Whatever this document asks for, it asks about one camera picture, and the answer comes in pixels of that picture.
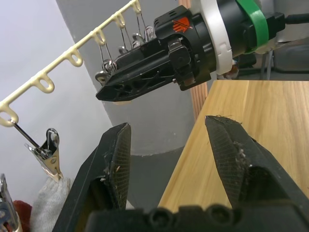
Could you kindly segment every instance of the clothespin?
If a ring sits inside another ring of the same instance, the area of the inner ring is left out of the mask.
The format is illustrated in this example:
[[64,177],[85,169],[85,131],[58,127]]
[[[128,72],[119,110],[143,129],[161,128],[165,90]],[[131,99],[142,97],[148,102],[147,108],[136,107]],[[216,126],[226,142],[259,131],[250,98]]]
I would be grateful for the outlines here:
[[22,232],[19,216],[8,191],[5,175],[0,176],[0,232]]
[[14,127],[34,146],[28,144],[25,146],[31,151],[38,160],[43,170],[56,182],[63,178],[59,165],[59,134],[53,129],[49,128],[46,132],[46,141],[42,146],[39,146],[29,135],[27,135],[17,123],[10,121]]

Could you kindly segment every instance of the orange logo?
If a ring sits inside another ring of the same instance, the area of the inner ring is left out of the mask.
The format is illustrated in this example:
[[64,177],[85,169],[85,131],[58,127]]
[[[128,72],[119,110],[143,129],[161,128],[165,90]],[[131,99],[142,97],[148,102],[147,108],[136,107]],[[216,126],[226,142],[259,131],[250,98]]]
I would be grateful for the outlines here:
[[183,32],[185,33],[185,31],[190,28],[192,29],[192,27],[190,26],[190,23],[189,23],[189,19],[187,17],[183,17],[179,20],[173,20],[172,21],[174,23],[173,25],[173,29],[175,32]]

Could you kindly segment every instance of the gray wall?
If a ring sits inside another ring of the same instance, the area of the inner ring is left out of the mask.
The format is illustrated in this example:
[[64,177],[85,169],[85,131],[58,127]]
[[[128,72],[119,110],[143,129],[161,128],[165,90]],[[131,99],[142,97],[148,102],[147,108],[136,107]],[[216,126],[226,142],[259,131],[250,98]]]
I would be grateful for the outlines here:
[[[0,100],[74,44],[56,1],[6,1],[1,7]],[[84,65],[76,68],[65,61],[49,76],[53,93],[33,87],[10,106],[39,145],[48,128],[59,132],[60,168],[64,177],[75,178],[112,125]],[[17,130],[0,126],[0,173],[6,175],[13,200],[32,204],[48,177],[25,143]]]
[[[128,3],[128,0],[56,1],[75,42]],[[177,7],[178,1],[141,0],[140,4],[146,24],[152,25],[156,17]],[[133,9],[126,11],[124,18],[129,35],[138,32]],[[123,44],[120,29],[111,23],[103,32],[112,57],[117,57],[118,47]],[[99,89],[100,84],[94,79],[101,69],[98,45],[89,41],[80,52],[96,89]],[[184,146],[194,124],[190,92],[180,91],[176,84],[169,84],[127,105],[104,102],[104,107],[113,125],[131,124],[133,155],[163,153]]]

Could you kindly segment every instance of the white wall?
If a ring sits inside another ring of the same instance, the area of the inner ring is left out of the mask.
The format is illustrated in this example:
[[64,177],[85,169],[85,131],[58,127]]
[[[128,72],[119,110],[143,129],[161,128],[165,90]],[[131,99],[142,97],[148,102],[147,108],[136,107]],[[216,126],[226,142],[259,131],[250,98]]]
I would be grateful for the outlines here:
[[[2,2],[0,9],[0,100],[73,45],[73,39],[54,0]],[[19,125],[43,144],[49,127],[60,135],[60,168],[74,178],[80,165],[98,145],[111,122],[84,65],[68,61],[50,72],[51,94],[35,87],[11,104]],[[14,128],[0,126],[0,173],[5,173],[13,200],[33,203],[47,179]]]

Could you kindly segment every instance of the black cable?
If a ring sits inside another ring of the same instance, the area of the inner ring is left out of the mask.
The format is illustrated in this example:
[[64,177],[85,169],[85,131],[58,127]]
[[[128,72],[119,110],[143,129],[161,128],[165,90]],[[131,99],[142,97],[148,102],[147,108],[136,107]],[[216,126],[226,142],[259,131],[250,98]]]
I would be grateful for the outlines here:
[[291,14],[285,18],[285,24],[309,23],[309,14]]

